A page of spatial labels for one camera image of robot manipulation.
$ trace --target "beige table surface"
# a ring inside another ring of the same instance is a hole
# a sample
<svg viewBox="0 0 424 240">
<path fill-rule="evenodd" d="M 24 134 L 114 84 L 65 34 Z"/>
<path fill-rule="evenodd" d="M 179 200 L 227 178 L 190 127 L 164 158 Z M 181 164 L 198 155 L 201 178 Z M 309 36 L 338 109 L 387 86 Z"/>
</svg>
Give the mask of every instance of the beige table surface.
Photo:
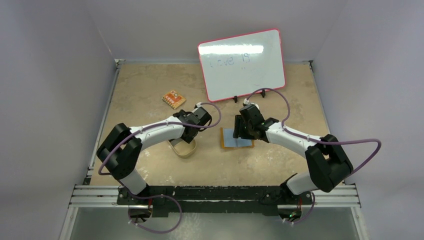
<svg viewBox="0 0 424 240">
<path fill-rule="evenodd" d="M 286 124 L 308 134 L 324 136 L 328 128 L 309 66 L 286 64 L 285 73 L 286 86 L 280 91 L 287 97 L 291 108 Z M 162 96 L 170 90 L 176 90 L 187 99 L 175 110 L 162 101 Z M 191 111 L 195 103 L 207 100 L 199 64 L 124 64 L 100 143 L 118 123 L 129 127 L 151 124 L 180 109 Z M 281 120 L 287 114 L 284 100 L 275 92 L 267 92 L 265 98 L 256 94 L 250 100 L 259 104 L 265 119 L 273 117 Z M 234 116 L 239 113 L 242 102 L 234 103 L 230 99 L 216 103 L 222 111 L 222 120 L 217 127 L 197 135 L 197 150 L 190 158 L 177 157 L 168 143 L 162 142 L 140 153 L 136 169 L 149 185 L 178 186 L 279 185 L 293 173 L 307 171 L 304 158 L 279 145 L 256 140 L 254 148 L 221 148 L 220 127 L 234 127 Z M 214 120 L 218 118 L 212 106 L 205 108 Z M 90 184 L 118 185 L 111 176 L 97 174 L 100 164 L 101 161 L 96 158 Z"/>
</svg>

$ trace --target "purple cable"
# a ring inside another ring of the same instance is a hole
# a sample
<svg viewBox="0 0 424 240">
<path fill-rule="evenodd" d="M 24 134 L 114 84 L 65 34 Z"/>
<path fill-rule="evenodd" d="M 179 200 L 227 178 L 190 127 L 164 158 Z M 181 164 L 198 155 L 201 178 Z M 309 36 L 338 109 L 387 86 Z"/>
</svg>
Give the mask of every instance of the purple cable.
<svg viewBox="0 0 424 240">
<path fill-rule="evenodd" d="M 272 88 L 268 88 L 268 87 L 264 87 L 264 88 L 260 88 L 254 92 L 252 92 L 248 97 L 247 100 L 249 100 L 249 98 L 251 96 L 253 96 L 253 94 L 257 93 L 257 92 L 261 92 L 262 90 L 270 90 L 273 92 L 276 92 L 277 94 L 279 94 L 285 101 L 285 104 L 287 105 L 287 116 L 281 121 L 281 126 L 283 128 L 284 131 L 286 131 L 287 133 L 296 136 L 298 138 L 301 139 L 305 139 L 308 140 L 307 136 L 292 132 L 290 130 L 288 130 L 285 126 L 285 122 L 287 121 L 287 119 L 289 119 L 290 117 L 290 105 L 289 105 L 289 101 L 287 101 L 287 98 L 279 91 L 272 89 Z M 363 143 L 371 143 L 371 142 L 376 142 L 377 143 L 377 147 L 375 148 L 375 150 L 369 155 L 369 157 L 367 157 L 365 159 L 365 161 L 363 161 L 357 168 L 355 168 L 352 173 L 349 175 L 353 175 L 354 173 L 356 173 L 357 171 L 359 171 L 363 166 L 365 166 L 381 149 L 382 147 L 382 142 L 379 139 L 376 138 L 368 138 L 368 139 L 361 139 L 361 140 L 353 140 L 353 141 L 332 141 L 332 142 L 328 142 L 328 141 L 321 141 L 321 140 L 317 140 L 317 139 L 313 139 L 313 138 L 309 138 L 309 141 L 312 141 L 314 143 L 318 143 L 318 144 L 322 144 L 322 145 L 352 145 L 352 144 L 363 144 Z"/>
<path fill-rule="evenodd" d="M 199 126 L 199 125 L 194 125 L 194 124 L 189 124 L 189 123 L 183 123 L 183 122 L 178 122 L 178 121 L 170 121 L 170 122 L 159 122 L 159 123 L 155 123 L 152 125 L 148 125 L 143 127 L 142 131 L 146 131 L 152 128 L 156 128 L 156 127 L 160 127 L 160 126 L 164 126 L 164 125 L 169 125 L 169 124 L 175 124 L 175 125 L 183 125 L 183 126 L 187 126 L 187 127 L 193 127 L 193 128 L 198 128 L 198 129 L 209 129 L 209 128 L 213 128 L 216 125 L 218 125 L 221 121 L 221 110 L 218 108 L 218 106 L 214 103 L 211 102 L 202 102 L 200 105 L 211 105 L 214 106 L 216 108 L 216 110 L 218 111 L 219 114 L 219 118 L 218 120 L 214 123 L 211 124 L 209 126 Z M 111 156 L 126 142 L 128 142 L 128 140 L 130 140 L 132 137 L 136 136 L 137 134 L 140 134 L 141 131 L 137 130 L 133 133 L 131 133 L 130 135 L 128 135 L 126 138 L 124 138 L 120 143 L 118 143 L 113 149 L 112 151 L 110 151 L 109 155 L 107 155 L 107 157 L 104 159 L 104 161 L 101 163 L 100 167 L 98 168 L 98 174 L 101 176 L 105 176 L 105 175 L 110 175 L 109 172 L 102 172 L 103 168 L 106 166 L 106 164 L 108 163 L 109 159 L 111 158 Z"/>
<path fill-rule="evenodd" d="M 134 221 L 131 219 L 130 209 L 128 209 L 128 218 L 129 218 L 129 221 L 130 221 L 133 225 L 135 225 L 136 227 L 139 227 L 139 228 L 141 228 L 141 229 L 144 229 L 144 230 L 146 230 L 146 231 L 148 231 L 148 232 L 151 232 L 151 233 L 154 233 L 154 234 L 167 234 L 167 233 L 169 233 L 169 232 L 174 231 L 174 230 L 175 230 L 175 229 L 176 229 L 176 228 L 180 225 L 181 220 L 183 219 L 183 209 L 181 208 L 180 203 L 178 203 L 178 201 L 177 201 L 175 198 L 170 197 L 170 196 L 167 196 L 167 195 L 137 196 L 137 195 L 134 195 L 132 192 L 130 192 L 130 190 L 128 190 L 128 189 L 127 189 L 127 192 L 129 193 L 129 195 L 131 195 L 131 197 L 132 197 L 132 198 L 134 198 L 134 199 L 139 199 L 139 200 L 157 199 L 157 198 L 167 198 L 167 199 L 172 200 L 172 201 L 173 201 L 173 202 L 177 205 L 177 207 L 178 207 L 178 209 L 179 209 L 179 218 L 178 218 L 178 221 L 176 222 L 175 226 L 173 226 L 172 228 L 170 228 L 170 229 L 168 229 L 168 230 L 165 230 L 165 231 L 153 230 L 153 229 L 150 229 L 150 228 L 148 228 L 148 227 L 145 227 L 145 226 L 143 226 L 143 225 L 140 225 L 140 224 L 138 224 L 138 223 L 134 222 Z"/>
<path fill-rule="evenodd" d="M 283 127 L 284 131 L 286 131 L 287 133 L 289 133 L 293 136 L 308 140 L 308 137 L 288 130 L 287 128 L 285 128 L 285 126 L 283 124 L 282 124 L 282 127 Z M 365 166 L 365 164 L 367 164 L 379 152 L 380 148 L 382 148 L 382 142 L 380 140 L 378 140 L 377 138 L 368 138 L 368 139 L 353 140 L 353 141 L 320 141 L 320 140 L 317 140 L 317 139 L 314 139 L 314 138 L 309 138 L 309 141 L 312 141 L 312 142 L 317 143 L 317 144 L 323 144 L 323 145 L 352 145 L 352 144 L 363 144 L 363 143 L 376 142 L 377 147 L 375 148 L 375 150 L 369 155 L 369 157 L 367 157 L 365 159 L 365 161 L 363 161 L 357 168 L 355 168 L 352 171 L 352 173 L 349 174 L 349 176 L 353 175 L 354 173 L 359 171 L 363 166 Z"/>
<path fill-rule="evenodd" d="M 255 93 L 257 93 L 257 92 L 262 92 L 262 90 L 270 90 L 270 91 L 273 91 L 273 92 L 275 92 L 275 93 L 277 93 L 278 95 L 280 95 L 283 99 L 284 99 L 284 101 L 285 101 L 285 104 L 287 105 L 287 116 L 281 121 L 281 122 L 285 122 L 287 119 L 289 119 L 289 117 L 290 117 L 290 104 L 289 104 L 289 101 L 287 100 L 287 98 L 281 93 L 281 92 L 279 92 L 279 91 L 277 91 L 277 90 L 275 90 L 275 89 L 272 89 L 272 88 L 269 88 L 269 87 L 263 87 L 263 88 L 259 88 L 258 90 L 256 90 L 256 91 L 254 91 L 254 92 L 252 92 L 247 98 L 246 98 L 246 100 L 249 100 L 250 98 L 251 98 L 251 96 L 253 96 Z"/>
<path fill-rule="evenodd" d="M 310 208 L 307 211 L 307 213 L 305 214 L 305 216 L 303 216 L 301 219 L 299 219 L 297 221 L 292 221 L 291 222 L 293 225 L 299 224 L 300 222 L 302 222 L 303 220 L 305 220 L 312 213 L 312 210 L 314 209 L 314 206 L 315 206 L 315 194 L 312 191 L 310 192 L 310 194 L 312 195 L 312 205 L 310 206 Z"/>
<path fill-rule="evenodd" d="M 209 129 L 209 128 L 213 128 L 213 127 L 215 127 L 216 125 L 218 125 L 219 123 L 220 123 L 220 121 L 221 121 L 221 117 L 222 117 L 222 114 L 221 114 L 221 110 L 218 108 L 218 106 L 216 105 L 216 104 L 214 104 L 214 103 L 211 103 L 211 102 L 202 102 L 202 103 L 200 103 L 200 105 L 211 105 L 211 106 L 214 106 L 215 108 L 216 108 L 216 110 L 218 111 L 218 114 L 219 114 L 219 118 L 218 118 L 218 120 L 214 123 L 214 124 L 211 124 L 211 125 L 209 125 L 209 126 L 199 126 L 199 125 L 194 125 L 194 124 L 189 124 L 189 123 L 183 123 L 183 122 L 178 122 L 178 121 L 170 121 L 170 122 L 160 122 L 160 123 L 155 123 L 155 124 L 152 124 L 152 125 L 148 125 L 148 126 L 146 126 L 146 127 L 143 127 L 143 129 L 142 129 L 142 131 L 146 131 L 146 130 L 149 130 L 149 129 L 152 129 L 152 128 L 156 128 L 156 127 L 159 127 L 159 126 L 164 126 L 164 125 L 169 125 L 169 124 L 175 124 L 175 125 L 183 125 L 183 126 L 187 126 L 187 127 L 193 127 L 193 128 L 198 128 L 198 129 Z M 118 143 L 113 149 L 112 149 L 112 151 L 110 151 L 110 153 L 107 155 L 107 157 L 104 159 L 104 161 L 101 163 L 101 165 L 100 165 L 100 167 L 98 168 L 98 174 L 99 175 L 102 175 L 102 176 L 105 176 L 105 175 L 110 175 L 110 173 L 109 172 L 102 172 L 102 170 L 103 170 L 103 168 L 105 167 L 105 165 L 108 163 L 108 161 L 109 161 L 109 159 L 111 158 L 111 156 L 123 145 L 123 144 L 125 144 L 126 142 L 128 142 L 132 137 L 134 137 L 134 136 L 136 136 L 137 134 L 140 134 L 142 131 L 140 131 L 140 130 L 137 130 L 137 131 L 135 131 L 135 132 L 133 132 L 133 133 L 131 133 L 130 135 L 128 135 L 126 138 L 124 138 L 120 143 Z M 144 229 L 144 230 L 146 230 L 146 231 L 149 231 L 149 232 L 151 232 L 151 233 L 154 233 L 154 234 L 167 234 L 167 233 L 169 233 L 169 232 L 171 232 L 171 231 L 173 231 L 173 230 L 175 230 L 179 225 L 180 225 L 180 223 L 181 223 L 181 219 L 183 218 L 183 210 L 181 209 L 181 205 L 178 203 L 178 201 L 175 199 L 175 198 L 173 198 L 173 197 L 171 197 L 171 196 L 167 196 L 167 195 L 154 195 L 154 196 L 145 196 L 145 197 L 141 197 L 141 196 L 137 196 L 137 195 L 134 195 L 129 189 L 127 189 L 127 191 L 128 191 L 128 193 L 131 195 L 131 197 L 133 197 L 134 199 L 139 199 L 139 200 L 146 200 L 146 199 L 156 199 L 156 198 L 167 198 L 167 199 L 170 199 L 170 200 L 172 200 L 172 201 L 174 201 L 175 203 L 176 203 L 176 205 L 178 206 L 178 209 L 179 209 L 179 219 L 178 219 L 178 222 L 176 223 L 176 225 L 174 226 L 174 227 L 172 227 L 171 229 L 169 229 L 169 230 L 165 230 L 165 231 L 158 231 L 158 230 L 153 230 L 153 229 L 150 229 L 150 228 L 147 228 L 147 227 L 145 227 L 145 226 L 142 226 L 142 225 L 140 225 L 140 224 L 138 224 L 138 223 L 135 223 L 134 221 L 132 221 L 132 219 L 131 219 L 131 215 L 130 215 L 130 210 L 128 209 L 128 218 L 129 218 L 129 220 L 130 220 L 130 222 L 132 223 L 132 224 L 134 224 L 135 226 L 137 226 L 137 227 L 139 227 L 139 228 L 142 228 L 142 229 Z"/>
</svg>

